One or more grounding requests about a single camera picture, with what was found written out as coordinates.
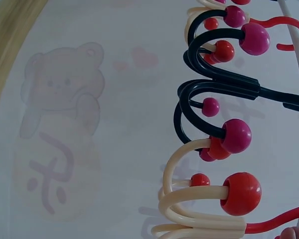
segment curved wire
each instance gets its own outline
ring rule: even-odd
[[[299,21],[288,16],[276,16],[266,21],[258,21],[254,19],[250,19],[250,22],[257,23],[264,28],[270,28],[273,26],[281,25],[281,24],[287,24],[291,26],[295,26],[299,29]],[[285,44],[277,44],[277,49],[281,51],[294,51],[294,45],[285,45]]]

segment pink heart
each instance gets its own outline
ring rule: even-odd
[[[146,52],[142,47],[133,48],[131,54],[133,62],[138,68],[147,69],[158,64],[158,56],[154,53]]]
[[[129,67],[128,63],[126,63],[124,61],[114,61],[113,62],[113,68],[117,72],[121,72],[123,70],[126,70],[128,67]]]

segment bead maze toy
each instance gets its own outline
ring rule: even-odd
[[[270,47],[270,36],[266,28],[288,24],[293,45],[277,44],[281,51],[296,51],[299,62],[299,40],[293,27],[299,29],[299,21],[289,17],[285,0],[278,3],[285,16],[259,21],[249,17],[236,5],[226,6],[226,0],[197,0],[204,7],[191,8],[185,27],[185,41],[188,49],[183,55],[185,64],[196,73],[210,78],[190,80],[177,90],[179,102],[176,105],[173,122],[177,136],[184,143],[169,159],[163,173],[163,185],[158,193],[159,211],[175,224],[158,225],[152,234],[160,239],[184,237],[201,239],[238,239],[245,234],[258,234],[275,229],[299,218],[299,207],[285,212],[269,221],[246,223],[243,216],[253,211],[261,200],[262,190],[257,178],[248,172],[238,172],[226,178],[222,186],[211,185],[209,178],[197,173],[190,180],[173,180],[172,175],[179,160],[188,152],[196,150],[206,162],[223,160],[244,151],[252,141],[249,126],[240,119],[231,119],[216,127],[198,116],[192,109],[201,109],[205,117],[217,115],[220,105],[215,98],[196,102],[192,98],[205,92],[255,100],[257,97],[283,103],[287,109],[299,112],[299,95],[278,92],[262,87],[257,79],[229,72],[213,66],[233,59],[234,47],[222,38],[239,40],[247,54],[258,56]],[[250,0],[232,0],[245,5]],[[218,28],[218,19],[231,28]],[[196,35],[200,24],[206,32]],[[208,43],[218,40],[214,45]],[[206,139],[190,140],[183,131],[181,116],[198,130],[210,135]],[[180,205],[181,202],[201,199],[218,199],[220,206],[230,216],[218,216],[192,212]]]

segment cream wire loop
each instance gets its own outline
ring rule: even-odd
[[[209,148],[210,139],[198,139],[184,144],[169,159],[163,173],[163,187],[158,193],[159,211],[176,224],[158,225],[152,234],[159,239],[239,239],[245,234],[246,223],[243,217],[219,216],[187,210],[181,202],[200,199],[226,199],[228,187],[196,186],[189,187],[190,180],[172,180],[177,163],[187,153]],[[173,191],[173,187],[184,187]]]
[[[209,9],[225,10],[226,5],[215,0],[197,0],[200,4],[208,7]]]

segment red wire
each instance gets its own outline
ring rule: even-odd
[[[251,18],[249,22],[257,23],[263,26],[264,28],[269,28],[280,24],[287,24],[287,25],[295,26],[299,29],[299,21],[288,16],[276,16],[267,21],[259,21]],[[281,51],[295,50],[293,45],[285,45],[285,44],[277,44],[277,49]]]
[[[247,223],[246,234],[264,233],[299,218],[299,207],[262,223]]]

